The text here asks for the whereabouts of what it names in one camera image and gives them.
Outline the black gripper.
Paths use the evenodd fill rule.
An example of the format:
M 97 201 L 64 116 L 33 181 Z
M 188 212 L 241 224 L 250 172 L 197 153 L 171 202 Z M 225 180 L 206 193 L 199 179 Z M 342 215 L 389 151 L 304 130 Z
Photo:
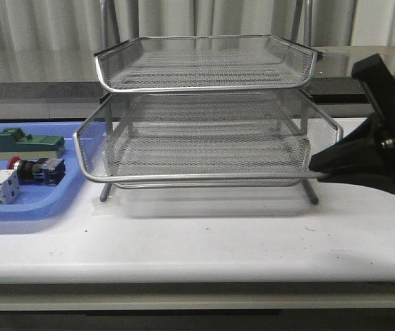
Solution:
M 359 81 L 378 116 L 369 116 L 346 137 L 314 154 L 309 170 L 323 183 L 360 185 L 395 194 L 395 78 L 380 54 L 354 63 Z

